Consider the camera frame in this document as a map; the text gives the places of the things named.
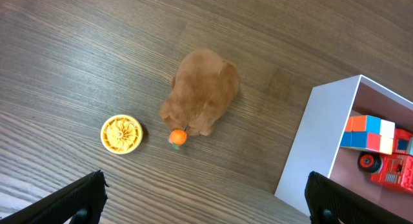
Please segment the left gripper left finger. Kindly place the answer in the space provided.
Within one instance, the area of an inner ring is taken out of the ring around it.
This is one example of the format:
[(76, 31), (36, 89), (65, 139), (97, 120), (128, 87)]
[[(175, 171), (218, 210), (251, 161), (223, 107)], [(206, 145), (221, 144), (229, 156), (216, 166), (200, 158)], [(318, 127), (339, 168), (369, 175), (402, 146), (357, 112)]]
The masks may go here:
[(103, 172), (92, 172), (1, 220), (1, 224), (98, 224), (108, 199)]

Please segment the yellow round toy disc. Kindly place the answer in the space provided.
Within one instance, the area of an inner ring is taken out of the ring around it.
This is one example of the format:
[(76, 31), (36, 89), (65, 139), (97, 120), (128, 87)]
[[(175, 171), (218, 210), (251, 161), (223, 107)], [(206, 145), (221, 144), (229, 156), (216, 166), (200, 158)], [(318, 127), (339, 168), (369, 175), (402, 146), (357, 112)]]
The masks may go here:
[(129, 154), (140, 145), (143, 129), (134, 117), (120, 114), (105, 121), (100, 131), (100, 139), (109, 152)]

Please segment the brown plush toy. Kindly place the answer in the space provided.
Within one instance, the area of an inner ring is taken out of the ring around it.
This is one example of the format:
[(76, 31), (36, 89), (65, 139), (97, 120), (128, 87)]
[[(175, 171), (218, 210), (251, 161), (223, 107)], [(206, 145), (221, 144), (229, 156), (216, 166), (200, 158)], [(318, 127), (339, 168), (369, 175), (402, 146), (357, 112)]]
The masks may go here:
[(237, 66), (207, 48), (189, 53), (172, 78), (160, 116), (170, 130), (208, 136), (237, 96)]

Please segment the red toy truck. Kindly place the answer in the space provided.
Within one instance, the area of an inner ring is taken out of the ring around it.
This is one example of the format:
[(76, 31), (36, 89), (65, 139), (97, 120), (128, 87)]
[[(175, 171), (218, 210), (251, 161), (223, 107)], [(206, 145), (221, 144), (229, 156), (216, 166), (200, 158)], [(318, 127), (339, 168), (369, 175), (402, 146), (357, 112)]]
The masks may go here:
[(411, 194), (412, 133), (397, 128), (392, 137), (381, 137), (378, 151), (360, 153), (358, 168), (369, 173), (373, 183)]

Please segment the colourful puzzle cube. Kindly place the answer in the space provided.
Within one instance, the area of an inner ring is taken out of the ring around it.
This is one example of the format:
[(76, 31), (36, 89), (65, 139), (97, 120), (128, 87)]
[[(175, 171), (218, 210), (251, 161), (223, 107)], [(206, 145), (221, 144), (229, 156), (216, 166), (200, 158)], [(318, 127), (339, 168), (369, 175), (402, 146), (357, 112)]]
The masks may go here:
[(351, 116), (341, 138), (341, 147), (391, 155), (396, 124), (374, 116)]

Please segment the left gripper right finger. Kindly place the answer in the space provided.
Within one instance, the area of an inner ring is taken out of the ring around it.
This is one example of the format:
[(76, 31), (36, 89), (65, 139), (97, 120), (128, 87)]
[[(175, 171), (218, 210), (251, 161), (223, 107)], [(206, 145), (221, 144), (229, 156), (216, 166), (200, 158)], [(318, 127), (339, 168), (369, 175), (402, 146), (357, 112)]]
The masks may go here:
[(315, 171), (308, 175), (305, 199), (312, 224), (410, 223)]

